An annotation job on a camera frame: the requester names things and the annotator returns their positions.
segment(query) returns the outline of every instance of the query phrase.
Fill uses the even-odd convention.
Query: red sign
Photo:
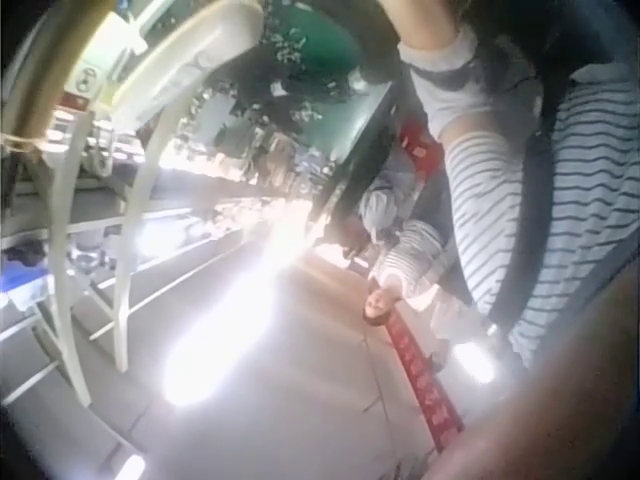
[[[433,375],[431,360],[425,357],[397,310],[386,327],[427,421],[436,450],[441,453],[464,429],[462,420],[444,388]]]

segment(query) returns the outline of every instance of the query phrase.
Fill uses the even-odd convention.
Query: person
[[[358,203],[357,216],[373,243],[398,219],[407,218],[416,193],[416,170],[402,146],[394,141],[389,158]]]
[[[454,241],[445,248],[442,237],[431,225],[420,220],[405,221],[397,243],[381,254],[371,271],[364,320],[372,326],[384,325],[394,305],[403,299],[421,310],[423,306],[415,292],[435,285],[455,258]]]
[[[400,35],[429,129],[443,144],[464,277],[487,314],[515,245],[530,133],[514,131],[510,120],[525,111],[489,94],[487,76],[471,68],[481,58],[478,37],[446,1],[379,2]],[[607,14],[597,2],[586,3],[590,19]],[[627,418],[637,382],[640,223],[640,92],[637,72],[627,67],[580,68],[557,106],[550,234],[533,293],[508,332],[530,377],[499,411],[463,433],[428,478],[584,478]],[[605,262],[613,274],[590,279],[594,294],[567,314],[572,295]],[[565,328],[556,330],[556,321]],[[550,332],[558,332],[554,342],[536,358]]]

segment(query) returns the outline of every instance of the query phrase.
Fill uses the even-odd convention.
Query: ceiling light
[[[237,280],[169,355],[165,398],[186,406],[213,394],[267,330],[274,296],[273,283],[254,272]]]
[[[131,455],[120,469],[114,480],[138,480],[142,477],[147,467],[144,458],[140,455]]]
[[[187,233],[181,222],[150,222],[142,229],[137,246],[140,253],[146,257],[164,257],[176,251],[186,237]]]
[[[478,383],[491,383],[495,379],[494,362],[475,343],[462,343],[454,346],[453,356]]]
[[[55,110],[53,116],[58,120],[66,120],[68,122],[71,122],[75,118],[71,113],[65,112],[64,110]]]
[[[306,249],[304,223],[310,208],[307,202],[284,208],[260,260],[172,350],[164,375],[169,402],[185,406],[213,394],[265,334],[272,320],[276,275]]]

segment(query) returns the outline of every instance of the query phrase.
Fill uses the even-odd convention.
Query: black strap
[[[529,138],[523,164],[520,219],[514,250],[489,318],[502,332],[520,319],[540,275],[553,206],[554,161],[551,134],[557,109],[569,87],[568,75],[543,80],[540,130]]]

